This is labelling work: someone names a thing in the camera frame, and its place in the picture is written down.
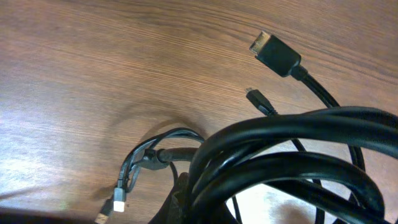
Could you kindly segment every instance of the wooden table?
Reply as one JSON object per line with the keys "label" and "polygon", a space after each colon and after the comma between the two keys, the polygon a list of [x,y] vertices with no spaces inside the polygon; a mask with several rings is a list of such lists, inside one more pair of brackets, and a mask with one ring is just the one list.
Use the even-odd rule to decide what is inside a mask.
{"label": "wooden table", "polygon": [[[260,89],[281,114],[323,108],[301,83],[253,57],[248,48],[262,29],[300,52],[341,105],[398,113],[395,0],[2,0],[0,21],[3,212],[95,219],[141,140],[177,126],[209,136],[261,116],[246,87]],[[304,143],[349,158],[346,146]],[[364,156],[394,222],[398,162],[366,149]],[[187,167],[178,164],[180,172]],[[110,223],[148,222],[171,187],[169,169],[143,170],[126,212]],[[311,223],[315,214],[261,186],[238,200],[246,223]]]}

